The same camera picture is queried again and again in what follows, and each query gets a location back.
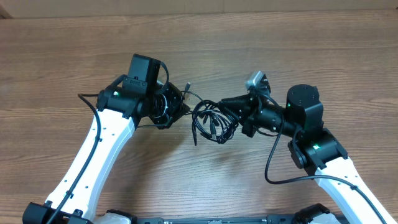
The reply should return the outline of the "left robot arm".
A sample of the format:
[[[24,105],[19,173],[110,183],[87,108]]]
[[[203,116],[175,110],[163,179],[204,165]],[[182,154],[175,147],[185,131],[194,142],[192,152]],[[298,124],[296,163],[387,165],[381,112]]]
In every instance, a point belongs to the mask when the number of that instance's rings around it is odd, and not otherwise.
[[[43,204],[31,202],[22,221],[41,223],[136,223],[127,212],[110,209],[96,216],[98,200],[108,175],[125,143],[150,118],[151,126],[167,129],[189,107],[182,92],[169,81],[158,80],[166,69],[160,60],[135,54],[129,71],[95,95],[90,131],[69,170]]]

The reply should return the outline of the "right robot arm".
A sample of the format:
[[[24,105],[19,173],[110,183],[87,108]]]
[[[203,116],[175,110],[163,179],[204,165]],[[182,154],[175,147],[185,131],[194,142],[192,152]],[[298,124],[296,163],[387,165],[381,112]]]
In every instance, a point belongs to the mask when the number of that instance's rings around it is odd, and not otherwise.
[[[242,132],[249,137],[253,137],[255,128],[291,137],[291,157],[307,174],[283,180],[283,184],[314,180],[349,223],[395,223],[358,174],[346,149],[324,127],[323,105],[316,87],[291,87],[282,107],[268,91],[252,86],[246,95],[221,100],[220,107],[238,118]]]

